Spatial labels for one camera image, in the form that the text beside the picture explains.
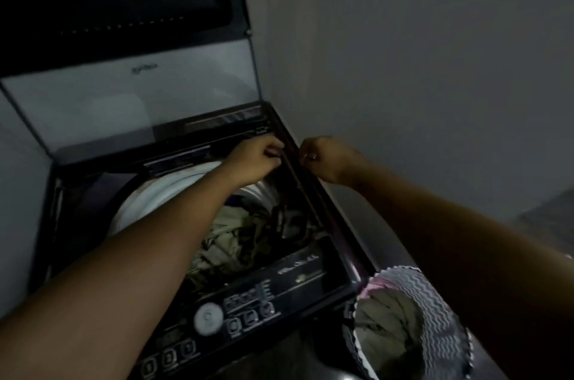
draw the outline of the person's right hand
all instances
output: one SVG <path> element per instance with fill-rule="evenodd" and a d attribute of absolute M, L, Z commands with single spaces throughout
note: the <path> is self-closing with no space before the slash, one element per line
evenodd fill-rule
<path fill-rule="evenodd" d="M 301 163 L 321 180 L 353 187 L 356 174 L 369 165 L 358 150 L 330 136 L 307 138 L 299 150 Z"/>

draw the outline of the button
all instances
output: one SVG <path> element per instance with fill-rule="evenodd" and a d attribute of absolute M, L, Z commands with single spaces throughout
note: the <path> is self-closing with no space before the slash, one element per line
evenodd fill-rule
<path fill-rule="evenodd" d="M 243 314 L 243 322 L 245 323 L 246 326 L 250 326 L 256 323 L 257 320 L 259 320 L 259 318 L 257 318 L 256 311 L 247 311 Z"/>
<path fill-rule="evenodd" d="M 202 336 L 211 336 L 219 332 L 223 325 L 223 311 L 215 303 L 205 303 L 193 317 L 193 327 Z"/>
<path fill-rule="evenodd" d="M 227 320 L 227 331 L 230 335 L 234 335 L 235 333 L 241 330 L 241 320 L 239 318 L 231 318 Z"/>
<path fill-rule="evenodd" d="M 264 317 L 268 317 L 275 313 L 275 308 L 273 307 L 273 303 L 267 302 L 261 305 L 260 311 Z"/>
<path fill-rule="evenodd" d="M 195 353 L 195 341 L 193 339 L 186 339 L 180 344 L 181 355 L 186 358 Z"/>
<path fill-rule="evenodd" d="M 168 348 L 164 350 L 161 355 L 161 364 L 164 368 L 169 368 L 177 362 L 177 354 L 173 348 Z"/>
<path fill-rule="evenodd" d="M 140 367 L 140 374 L 142 378 L 150 378 L 157 371 L 157 361 L 155 358 L 147 358 L 142 360 Z"/>

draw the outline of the person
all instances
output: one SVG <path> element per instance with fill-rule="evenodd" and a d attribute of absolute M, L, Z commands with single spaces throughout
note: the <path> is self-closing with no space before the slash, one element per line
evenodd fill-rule
<path fill-rule="evenodd" d="M 125 379 L 227 197 L 281 163 L 277 138 L 211 173 L 78 260 L 0 324 L 6 379 Z M 303 165 L 363 195 L 510 378 L 572 378 L 574 265 L 506 226 L 377 167 L 330 137 Z"/>

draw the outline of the open lid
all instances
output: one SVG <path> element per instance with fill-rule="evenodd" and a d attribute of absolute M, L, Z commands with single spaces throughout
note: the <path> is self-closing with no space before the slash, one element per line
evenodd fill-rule
<path fill-rule="evenodd" d="M 2 91 L 57 163 L 260 99 L 245 0 L 4 0 L 0 22 Z"/>

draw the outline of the brand logo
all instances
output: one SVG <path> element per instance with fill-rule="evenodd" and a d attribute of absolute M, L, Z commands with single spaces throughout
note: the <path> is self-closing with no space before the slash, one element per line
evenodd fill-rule
<path fill-rule="evenodd" d="M 159 67 L 159 65 L 157 65 L 155 62 L 152 62 L 151 64 L 141 64 L 140 66 L 132 67 L 132 74 L 137 76 L 141 72 L 153 70 L 157 67 Z"/>

